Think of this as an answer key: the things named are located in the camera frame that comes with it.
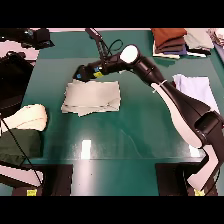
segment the yellow sticker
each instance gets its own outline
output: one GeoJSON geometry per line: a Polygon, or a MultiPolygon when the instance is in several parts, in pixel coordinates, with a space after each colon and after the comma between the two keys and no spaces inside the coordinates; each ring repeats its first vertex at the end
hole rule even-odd
{"type": "Polygon", "coordinates": [[[194,194],[195,194],[195,196],[205,196],[204,190],[198,191],[198,190],[194,189],[194,194]]]}
{"type": "Polygon", "coordinates": [[[27,196],[37,196],[37,189],[27,190],[27,196]]]}
{"type": "Polygon", "coordinates": [[[101,72],[96,72],[93,74],[96,78],[100,78],[103,76],[103,74],[101,72]]]}

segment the green table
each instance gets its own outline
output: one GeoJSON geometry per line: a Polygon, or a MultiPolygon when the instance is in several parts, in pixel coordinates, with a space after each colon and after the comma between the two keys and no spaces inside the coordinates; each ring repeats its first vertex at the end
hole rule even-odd
{"type": "MultiPolygon", "coordinates": [[[[208,76],[224,115],[224,70],[215,50],[206,59],[152,58],[151,31],[102,34],[108,45],[118,38],[124,46],[136,44],[142,54],[158,65],[168,81],[178,73],[208,76]]],[[[160,96],[132,73],[111,74],[97,80],[119,81],[119,112],[81,118],[77,114],[62,114],[67,83],[72,81],[77,66],[95,61],[98,52],[95,42],[85,32],[52,33],[51,38],[55,47],[40,51],[23,106],[39,103],[46,107],[49,121],[42,133],[43,157],[32,162],[72,163],[72,195],[158,195],[155,163],[201,161],[203,153],[200,158],[192,158],[160,96]],[[91,160],[81,159],[83,140],[91,140],[91,160]]],[[[220,195],[224,195],[223,171],[224,168],[218,182],[220,195]]]]}

